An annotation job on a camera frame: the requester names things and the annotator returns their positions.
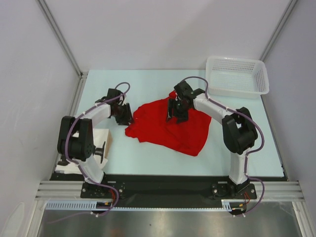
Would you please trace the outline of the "red t shirt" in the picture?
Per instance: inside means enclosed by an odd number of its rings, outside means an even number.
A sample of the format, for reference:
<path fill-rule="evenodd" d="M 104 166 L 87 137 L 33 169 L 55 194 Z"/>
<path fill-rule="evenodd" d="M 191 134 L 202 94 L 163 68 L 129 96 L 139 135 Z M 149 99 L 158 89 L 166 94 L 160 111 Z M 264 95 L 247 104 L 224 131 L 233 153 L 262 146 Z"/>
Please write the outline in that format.
<path fill-rule="evenodd" d="M 125 135 L 137 138 L 140 143 L 149 142 L 196 157 L 207 141 L 212 118 L 189 109 L 186 122 L 177 123 L 177 118 L 167 121 L 168 100 L 174 98 L 175 91 L 165 99 L 140 106 L 133 114 L 134 123 L 125 129 Z"/>

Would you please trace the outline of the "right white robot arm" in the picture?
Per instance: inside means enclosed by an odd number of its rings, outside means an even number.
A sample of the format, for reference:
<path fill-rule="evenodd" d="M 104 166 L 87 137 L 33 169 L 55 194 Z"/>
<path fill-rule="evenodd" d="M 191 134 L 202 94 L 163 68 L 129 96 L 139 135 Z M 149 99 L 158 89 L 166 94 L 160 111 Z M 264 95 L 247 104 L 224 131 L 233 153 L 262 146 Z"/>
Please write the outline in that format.
<path fill-rule="evenodd" d="M 174 91 L 176 98 L 168 100 L 166 120 L 176 118 L 177 123 L 186 122 L 189 110 L 194 109 L 221 124 L 224 144 L 231 153 L 228 193 L 233 198 L 241 197 L 249 184 L 246 156 L 258 138 L 249 110 L 245 107 L 232 110 L 211 99 L 205 90 L 193 90 L 185 80 L 176 84 Z"/>

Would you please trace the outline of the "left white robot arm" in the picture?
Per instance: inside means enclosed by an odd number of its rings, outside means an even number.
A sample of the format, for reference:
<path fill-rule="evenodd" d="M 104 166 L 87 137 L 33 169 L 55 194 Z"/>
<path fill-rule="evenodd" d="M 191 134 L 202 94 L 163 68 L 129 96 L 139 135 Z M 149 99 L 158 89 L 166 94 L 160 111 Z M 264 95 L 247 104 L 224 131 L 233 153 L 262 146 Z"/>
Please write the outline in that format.
<path fill-rule="evenodd" d="M 87 111 L 78 117 L 64 116 L 61 120 L 57 151 L 70 163 L 75 164 L 86 182 L 93 184 L 92 192 L 102 198 L 108 194 L 109 185 L 103 182 L 104 171 L 94 156 L 103 156 L 105 144 L 94 145 L 93 130 L 105 119 L 115 118 L 118 125 L 133 123 L 130 104 L 125 101 L 126 92 L 116 88 L 108 89 L 106 96 L 98 99 Z"/>

